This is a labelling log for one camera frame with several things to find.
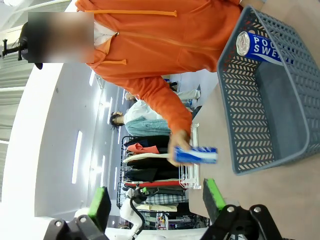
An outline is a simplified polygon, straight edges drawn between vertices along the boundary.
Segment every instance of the screw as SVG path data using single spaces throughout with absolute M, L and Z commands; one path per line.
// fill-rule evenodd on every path
M 260 213 L 261 212 L 261 208 L 260 207 L 255 207 L 253 210 L 255 213 Z
M 233 206 L 230 206 L 230 207 L 228 207 L 226 210 L 227 210 L 229 213 L 232 213 L 232 212 L 235 210 L 235 208 L 234 208 Z

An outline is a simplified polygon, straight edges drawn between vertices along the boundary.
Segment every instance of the blue can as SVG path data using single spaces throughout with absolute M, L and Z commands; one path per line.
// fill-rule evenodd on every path
M 178 163 L 215 164 L 218 152 L 215 147 L 193 147 L 189 151 L 184 151 L 177 146 L 174 149 L 174 158 Z
M 236 39 L 236 51 L 240 56 L 283 66 L 279 54 L 273 42 L 264 36 L 256 35 L 250 32 L 241 32 Z

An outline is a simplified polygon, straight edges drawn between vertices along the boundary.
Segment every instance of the gray plastic basket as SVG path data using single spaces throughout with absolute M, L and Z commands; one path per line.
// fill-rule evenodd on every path
M 270 38 L 284 66 L 239 56 L 242 31 Z M 320 72 L 292 27 L 247 6 L 217 73 L 237 175 L 320 152 Z

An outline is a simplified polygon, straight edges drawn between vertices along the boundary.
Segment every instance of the zipper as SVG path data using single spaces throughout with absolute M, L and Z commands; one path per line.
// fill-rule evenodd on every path
M 115 32 L 114 36 L 118 35 L 125 35 L 125 36 L 131 36 L 131 37 L 138 37 L 138 38 L 145 38 L 145 39 L 154 39 L 154 40 L 160 40 L 166 43 L 170 43 L 176 46 L 181 46 L 181 47 L 188 47 L 188 48 L 194 48 L 194 49 L 204 49 L 204 50 L 211 50 L 211 51 L 219 51 L 221 50 L 220 48 L 214 48 L 214 47 L 209 47 L 209 46 L 198 46 L 195 44 L 188 44 L 176 40 L 172 40 L 169 38 L 164 38 L 164 37 L 157 37 L 157 36 L 152 36 L 152 35 L 147 35 L 147 34 L 141 34 L 141 33 L 135 33 L 135 32 L 129 32 L 129 31 L 122 31 L 120 32 Z

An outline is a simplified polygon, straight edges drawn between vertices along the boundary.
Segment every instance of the beige tabletop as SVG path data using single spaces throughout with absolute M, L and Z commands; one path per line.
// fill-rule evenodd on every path
M 304 0 L 302 6 L 301 1 L 290 1 L 291 5 L 287 0 L 267 0 L 262 11 L 270 15 L 274 13 L 278 19 L 294 26 L 319 66 L 320 2 Z M 310 25 L 307 31 L 300 21 L 309 24 L 315 21 L 315 18 L 312 18 L 315 10 L 311 10 L 309 16 L 306 12 L 312 7 L 317 8 L 318 25 Z M 306 35 L 307 32 L 309 35 L 318 36 L 317 44 L 312 37 Z M 236 176 L 232 170 L 227 122 L 219 85 L 215 87 L 193 122 L 199 123 L 198 145 L 218 149 L 217 164 L 200 166 L 201 183 L 204 178 L 214 178 L 223 197 L 238 201 L 245 209 L 256 204 L 266 205 L 284 238 L 320 239 L 320 155 L 294 164 Z M 208 217 L 202 193 L 202 190 L 197 189 L 189 192 L 189 207 L 191 212 Z

